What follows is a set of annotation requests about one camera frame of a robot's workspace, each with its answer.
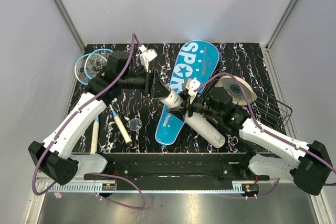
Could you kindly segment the white shuttlecock tube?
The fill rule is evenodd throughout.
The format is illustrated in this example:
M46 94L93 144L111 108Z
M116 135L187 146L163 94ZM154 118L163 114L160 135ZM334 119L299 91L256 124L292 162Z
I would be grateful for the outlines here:
M169 109L182 109L183 98L171 89L171 94L166 99L161 99L161 102ZM201 137L206 139L215 148L220 148L225 144L225 137L200 114L194 113L191 118L185 116L185 121L181 122L186 123L188 126L190 126L194 131L196 131Z

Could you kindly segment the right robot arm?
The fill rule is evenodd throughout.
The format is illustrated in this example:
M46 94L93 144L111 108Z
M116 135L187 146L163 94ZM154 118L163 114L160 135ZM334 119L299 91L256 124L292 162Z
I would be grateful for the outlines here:
M304 192L317 196L334 171L324 144L290 138L257 121L252 113L240 110L223 87L213 88L208 96L187 92L181 97L171 91L165 102L168 112L187 123L204 139L220 146L217 131L222 130L250 141L276 154L275 158L254 154L238 167L239 176L250 180L265 175L285 179Z

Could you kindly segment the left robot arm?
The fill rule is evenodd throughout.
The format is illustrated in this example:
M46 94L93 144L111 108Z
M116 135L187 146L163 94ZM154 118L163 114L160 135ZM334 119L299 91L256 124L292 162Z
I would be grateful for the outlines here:
M137 89L147 96L163 98L170 94L159 72L149 68L157 57L153 49L140 54L141 65L130 69L131 54L115 51L107 64L89 81L75 108L60 126L41 143L33 141L28 152L36 166L60 185L69 183L76 175L95 173L103 180L113 175L112 165L101 155L73 157L72 149L94 119L102 113L122 89Z

